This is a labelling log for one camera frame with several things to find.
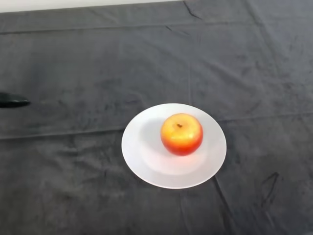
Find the red apple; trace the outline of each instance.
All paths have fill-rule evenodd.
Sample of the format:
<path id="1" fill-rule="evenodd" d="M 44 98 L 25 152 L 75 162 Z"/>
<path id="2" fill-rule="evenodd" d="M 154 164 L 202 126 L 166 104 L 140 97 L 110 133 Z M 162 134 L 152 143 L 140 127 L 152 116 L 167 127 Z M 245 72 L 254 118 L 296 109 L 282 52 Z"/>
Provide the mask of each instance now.
<path id="1" fill-rule="evenodd" d="M 171 153 L 188 155 L 201 145 L 203 129 L 195 117 L 189 114 L 175 114 L 163 123 L 161 140 Z"/>

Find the white wall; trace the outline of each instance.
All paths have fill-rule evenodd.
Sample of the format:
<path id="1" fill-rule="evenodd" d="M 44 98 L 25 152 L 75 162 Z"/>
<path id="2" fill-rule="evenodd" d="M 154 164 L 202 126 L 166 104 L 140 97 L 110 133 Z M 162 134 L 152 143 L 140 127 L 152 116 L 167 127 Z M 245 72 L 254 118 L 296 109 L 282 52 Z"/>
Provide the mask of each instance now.
<path id="1" fill-rule="evenodd" d="M 0 0 L 0 12 L 118 5 L 157 1 L 173 0 Z"/>

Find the plate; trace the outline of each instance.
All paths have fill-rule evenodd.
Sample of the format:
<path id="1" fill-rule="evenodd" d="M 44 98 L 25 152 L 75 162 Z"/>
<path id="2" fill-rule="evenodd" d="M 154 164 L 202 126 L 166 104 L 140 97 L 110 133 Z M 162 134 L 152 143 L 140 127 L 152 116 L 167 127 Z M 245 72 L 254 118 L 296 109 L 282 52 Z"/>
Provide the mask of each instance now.
<path id="1" fill-rule="evenodd" d="M 192 154 L 170 153 L 160 137 L 164 121 L 186 113 L 203 128 L 201 146 Z M 122 138 L 122 152 L 128 167 L 142 180 L 162 188 L 189 188 L 218 172 L 226 156 L 225 135 L 218 123 L 204 111 L 185 104 L 161 104 L 148 108 L 131 120 Z"/>

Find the black object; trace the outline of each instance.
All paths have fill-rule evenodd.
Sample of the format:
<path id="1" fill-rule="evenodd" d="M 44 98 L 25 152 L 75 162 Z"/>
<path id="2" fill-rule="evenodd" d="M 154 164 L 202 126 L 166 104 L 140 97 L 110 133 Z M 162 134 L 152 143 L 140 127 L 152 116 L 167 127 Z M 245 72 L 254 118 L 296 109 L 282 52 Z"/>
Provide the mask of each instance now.
<path id="1" fill-rule="evenodd" d="M 23 96 L 9 93 L 0 93 L 0 108 L 19 108 L 30 104 Z"/>

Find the table surface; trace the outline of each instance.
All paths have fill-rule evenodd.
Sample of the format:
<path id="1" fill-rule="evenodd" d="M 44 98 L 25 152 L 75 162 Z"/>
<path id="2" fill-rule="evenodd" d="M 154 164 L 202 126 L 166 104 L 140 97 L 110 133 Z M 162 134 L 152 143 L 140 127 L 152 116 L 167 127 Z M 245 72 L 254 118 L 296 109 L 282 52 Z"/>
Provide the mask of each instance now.
<path id="1" fill-rule="evenodd" d="M 0 14 L 1 235 L 311 235 L 313 1 L 195 0 Z M 224 130 L 221 170 L 137 178 L 127 123 L 185 103 Z"/>

